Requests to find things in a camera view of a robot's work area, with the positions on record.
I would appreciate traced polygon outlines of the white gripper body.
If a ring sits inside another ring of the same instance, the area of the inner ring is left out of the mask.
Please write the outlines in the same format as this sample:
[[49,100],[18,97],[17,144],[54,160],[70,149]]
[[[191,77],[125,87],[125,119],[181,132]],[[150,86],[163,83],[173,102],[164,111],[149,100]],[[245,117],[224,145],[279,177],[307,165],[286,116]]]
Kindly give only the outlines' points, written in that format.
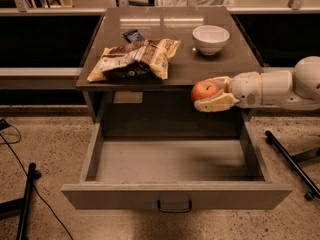
[[255,108],[262,104],[262,76],[257,72],[241,73],[229,82],[229,93],[240,108]]

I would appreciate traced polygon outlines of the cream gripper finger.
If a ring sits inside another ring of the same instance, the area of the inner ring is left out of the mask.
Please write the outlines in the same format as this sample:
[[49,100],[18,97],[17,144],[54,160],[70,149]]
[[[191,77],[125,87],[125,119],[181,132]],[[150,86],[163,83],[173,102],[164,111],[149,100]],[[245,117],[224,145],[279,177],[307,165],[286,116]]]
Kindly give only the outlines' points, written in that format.
[[214,77],[214,78],[210,78],[210,81],[216,84],[218,88],[222,89],[224,92],[229,91],[229,83],[231,81],[230,77],[228,76]]
[[223,93],[216,98],[207,98],[194,102],[194,107],[200,112],[220,112],[229,110],[238,100],[230,93]]

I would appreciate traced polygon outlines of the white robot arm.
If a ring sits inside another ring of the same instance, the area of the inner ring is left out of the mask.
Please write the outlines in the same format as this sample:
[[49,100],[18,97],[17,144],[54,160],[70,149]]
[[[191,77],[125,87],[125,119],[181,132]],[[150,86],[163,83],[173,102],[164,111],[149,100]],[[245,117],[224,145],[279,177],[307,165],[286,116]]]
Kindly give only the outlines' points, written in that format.
[[306,57],[293,69],[199,81],[192,88],[191,100],[201,112],[226,111],[233,106],[316,110],[320,107],[320,57]]

